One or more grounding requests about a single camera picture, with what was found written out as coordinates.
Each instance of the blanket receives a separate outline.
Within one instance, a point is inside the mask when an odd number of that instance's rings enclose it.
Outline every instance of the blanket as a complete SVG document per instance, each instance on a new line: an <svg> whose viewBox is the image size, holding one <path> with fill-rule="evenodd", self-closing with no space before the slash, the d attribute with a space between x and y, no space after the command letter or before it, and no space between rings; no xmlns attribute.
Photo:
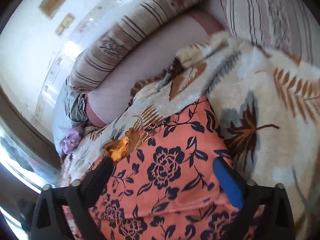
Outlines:
<svg viewBox="0 0 320 240"><path fill-rule="evenodd" d="M144 87L122 116L80 142L63 163L60 186L81 178L103 146L129 128L145 128L206 95L236 169L259 185L285 185L297 239L305 239L320 218L320 69L228 32L181 49L173 65L183 73Z"/></svg>

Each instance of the leaf print blanket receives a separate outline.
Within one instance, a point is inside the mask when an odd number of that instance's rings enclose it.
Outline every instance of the leaf print blanket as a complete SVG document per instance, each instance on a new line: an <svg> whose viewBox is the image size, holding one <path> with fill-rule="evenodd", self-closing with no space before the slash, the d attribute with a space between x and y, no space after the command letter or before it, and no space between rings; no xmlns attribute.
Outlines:
<svg viewBox="0 0 320 240"><path fill-rule="evenodd" d="M179 50L177 60L183 73L144 87L121 117L80 142L73 159L63 163L61 186L81 178L112 138L121 139L131 127L146 128L206 95L220 127L208 114L205 128L224 136L237 170L260 185L282 182L297 239L312 234L320 219L320 69L228 32Z"/></svg>

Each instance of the wall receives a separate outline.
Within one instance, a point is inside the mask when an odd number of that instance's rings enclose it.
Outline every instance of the wall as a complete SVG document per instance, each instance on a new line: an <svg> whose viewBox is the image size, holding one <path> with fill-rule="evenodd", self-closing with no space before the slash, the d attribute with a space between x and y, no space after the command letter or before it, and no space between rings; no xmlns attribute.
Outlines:
<svg viewBox="0 0 320 240"><path fill-rule="evenodd" d="M23 0L0 35L0 85L20 113L51 141L51 122L33 118L40 90L57 52L99 1L66 0L50 20L38 8L42 0ZM75 20L59 37L54 31L68 13Z"/></svg>

